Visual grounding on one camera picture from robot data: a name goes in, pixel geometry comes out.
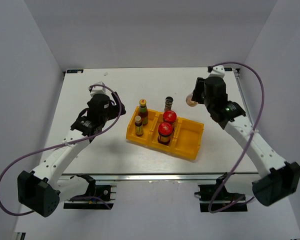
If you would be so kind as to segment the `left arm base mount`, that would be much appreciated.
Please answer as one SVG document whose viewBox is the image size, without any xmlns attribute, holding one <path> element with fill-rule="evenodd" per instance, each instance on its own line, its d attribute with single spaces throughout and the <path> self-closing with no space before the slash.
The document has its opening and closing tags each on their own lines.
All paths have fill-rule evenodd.
<svg viewBox="0 0 300 240">
<path fill-rule="evenodd" d="M 115 186 L 98 184 L 87 174 L 77 174 L 77 177 L 88 183 L 87 190 L 82 195 L 72 197 L 65 201 L 63 208 L 66 210 L 111 210 L 116 199 Z"/>
</svg>

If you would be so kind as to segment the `red-lid sauce jar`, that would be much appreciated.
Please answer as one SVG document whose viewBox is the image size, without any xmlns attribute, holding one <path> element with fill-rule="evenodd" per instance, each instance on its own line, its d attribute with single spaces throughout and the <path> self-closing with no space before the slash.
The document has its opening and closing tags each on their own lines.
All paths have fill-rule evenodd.
<svg viewBox="0 0 300 240">
<path fill-rule="evenodd" d="M 175 123 L 177 120 L 177 114 L 172 110 L 167 110 L 163 113 L 162 119 L 165 123 L 169 123 L 172 128 L 175 128 Z"/>
<path fill-rule="evenodd" d="M 171 136 L 173 134 L 173 127 L 166 122 L 162 122 L 159 126 L 158 126 L 158 137 L 157 140 L 160 144 L 163 145 L 168 145 L 171 141 Z"/>
</svg>

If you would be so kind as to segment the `aluminium table rail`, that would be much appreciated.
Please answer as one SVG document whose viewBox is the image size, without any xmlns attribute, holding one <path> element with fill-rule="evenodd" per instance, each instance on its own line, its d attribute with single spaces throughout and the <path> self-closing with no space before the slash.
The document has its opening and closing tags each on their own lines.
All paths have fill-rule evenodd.
<svg viewBox="0 0 300 240">
<path fill-rule="evenodd" d="M 92 174 L 97 182 L 120 181 L 212 181 L 222 176 L 224 172 L 213 173 L 131 173 L 131 174 Z"/>
</svg>

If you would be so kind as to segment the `small yellow-label oil bottle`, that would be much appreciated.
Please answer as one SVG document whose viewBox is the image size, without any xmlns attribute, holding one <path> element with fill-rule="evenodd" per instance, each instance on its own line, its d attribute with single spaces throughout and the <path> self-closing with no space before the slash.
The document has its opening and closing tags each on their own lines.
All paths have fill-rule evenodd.
<svg viewBox="0 0 300 240">
<path fill-rule="evenodd" d="M 142 136 L 144 133 L 144 130 L 143 130 L 142 118 L 139 115 L 137 115 L 134 118 L 134 126 L 135 126 L 135 134 L 137 136 Z"/>
</svg>

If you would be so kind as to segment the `pink-cap spice shaker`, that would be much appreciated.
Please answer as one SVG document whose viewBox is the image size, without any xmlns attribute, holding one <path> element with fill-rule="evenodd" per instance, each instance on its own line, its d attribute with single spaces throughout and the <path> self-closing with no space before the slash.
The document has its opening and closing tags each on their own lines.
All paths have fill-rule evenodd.
<svg viewBox="0 0 300 240">
<path fill-rule="evenodd" d="M 196 101 L 192 100 L 193 97 L 193 93 L 191 92 L 186 98 L 185 98 L 185 102 L 189 107 L 195 107 L 198 105 L 198 103 Z"/>
</svg>

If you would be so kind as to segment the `yellow-cap green-label sauce bottle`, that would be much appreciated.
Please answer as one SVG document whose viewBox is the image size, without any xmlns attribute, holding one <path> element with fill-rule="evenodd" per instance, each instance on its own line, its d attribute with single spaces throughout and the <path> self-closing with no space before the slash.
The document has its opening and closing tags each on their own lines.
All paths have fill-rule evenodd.
<svg viewBox="0 0 300 240">
<path fill-rule="evenodd" d="M 141 99 L 139 101 L 138 115 L 141 117 L 142 124 L 145 126 L 148 124 L 148 108 L 147 101 Z"/>
</svg>

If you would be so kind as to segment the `right blue table label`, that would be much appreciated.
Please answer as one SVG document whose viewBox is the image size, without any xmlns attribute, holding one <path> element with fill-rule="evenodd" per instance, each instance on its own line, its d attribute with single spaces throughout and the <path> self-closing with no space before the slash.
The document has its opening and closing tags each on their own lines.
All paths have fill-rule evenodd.
<svg viewBox="0 0 300 240">
<path fill-rule="evenodd" d="M 231 67 L 225 67 L 225 68 L 224 68 L 224 71 L 225 71 L 225 72 L 232 72 L 233 69 L 232 69 Z"/>
</svg>

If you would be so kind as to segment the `blue table label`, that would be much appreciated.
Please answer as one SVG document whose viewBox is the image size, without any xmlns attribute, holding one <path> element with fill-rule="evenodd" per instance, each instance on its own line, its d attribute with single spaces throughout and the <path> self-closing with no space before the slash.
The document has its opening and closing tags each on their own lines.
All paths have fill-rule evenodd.
<svg viewBox="0 0 300 240">
<path fill-rule="evenodd" d="M 224 71 L 225 71 L 225 72 L 232 72 L 233 69 L 232 69 L 231 67 L 225 67 L 225 68 L 224 68 Z"/>
<path fill-rule="evenodd" d="M 67 74 L 82 74 L 83 72 L 83 69 L 68 69 L 66 71 Z"/>
</svg>

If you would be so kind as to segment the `black-cap spice jar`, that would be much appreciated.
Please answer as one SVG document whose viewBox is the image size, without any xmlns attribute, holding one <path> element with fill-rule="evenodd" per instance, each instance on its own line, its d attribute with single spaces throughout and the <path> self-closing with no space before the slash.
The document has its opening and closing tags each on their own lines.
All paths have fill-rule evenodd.
<svg viewBox="0 0 300 240">
<path fill-rule="evenodd" d="M 165 98 L 164 112 L 171 111 L 174 99 L 171 96 Z"/>
</svg>

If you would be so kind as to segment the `yellow three-compartment bin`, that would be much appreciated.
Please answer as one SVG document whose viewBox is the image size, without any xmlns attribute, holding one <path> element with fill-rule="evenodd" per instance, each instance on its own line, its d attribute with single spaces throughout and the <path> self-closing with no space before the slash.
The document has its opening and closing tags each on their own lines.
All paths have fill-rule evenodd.
<svg viewBox="0 0 300 240">
<path fill-rule="evenodd" d="M 149 109 L 148 123 L 143 126 L 143 134 L 137 135 L 135 125 L 137 107 L 126 131 L 126 139 L 164 153 L 184 159 L 195 160 L 201 147 L 204 124 L 182 117 L 173 117 L 174 125 L 164 122 L 162 112 Z"/>
</svg>

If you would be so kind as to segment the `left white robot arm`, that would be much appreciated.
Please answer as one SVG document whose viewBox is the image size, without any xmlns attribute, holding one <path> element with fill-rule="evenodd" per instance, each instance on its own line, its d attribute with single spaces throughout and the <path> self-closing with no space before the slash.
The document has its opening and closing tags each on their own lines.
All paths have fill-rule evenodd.
<svg viewBox="0 0 300 240">
<path fill-rule="evenodd" d="M 50 216 L 60 202 L 96 197 L 96 181 L 91 176 L 79 173 L 65 181 L 60 177 L 79 153 L 105 132 L 106 123 L 117 121 L 126 111 L 116 92 L 107 95 L 99 84 L 89 91 L 88 107 L 79 113 L 61 146 L 32 171 L 22 171 L 17 177 L 18 201 L 43 217 Z"/>
</svg>

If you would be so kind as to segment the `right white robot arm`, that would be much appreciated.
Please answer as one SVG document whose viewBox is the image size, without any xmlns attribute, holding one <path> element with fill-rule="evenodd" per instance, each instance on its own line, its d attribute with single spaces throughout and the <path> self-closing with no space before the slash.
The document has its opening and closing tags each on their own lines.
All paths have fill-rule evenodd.
<svg viewBox="0 0 300 240">
<path fill-rule="evenodd" d="M 251 190 L 259 203 L 268 207 L 297 190 L 300 165 L 287 162 L 253 129 L 244 109 L 228 99 L 223 78 L 197 78 L 191 100 L 205 105 L 210 117 L 253 162 L 260 179 L 251 183 Z"/>
</svg>

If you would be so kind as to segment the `left blue table label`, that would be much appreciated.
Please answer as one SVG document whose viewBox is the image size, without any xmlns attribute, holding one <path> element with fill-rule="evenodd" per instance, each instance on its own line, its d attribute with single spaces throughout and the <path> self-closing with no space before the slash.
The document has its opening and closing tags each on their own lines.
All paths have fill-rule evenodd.
<svg viewBox="0 0 300 240">
<path fill-rule="evenodd" d="M 66 71 L 67 74 L 82 74 L 83 72 L 83 69 L 68 69 Z"/>
</svg>

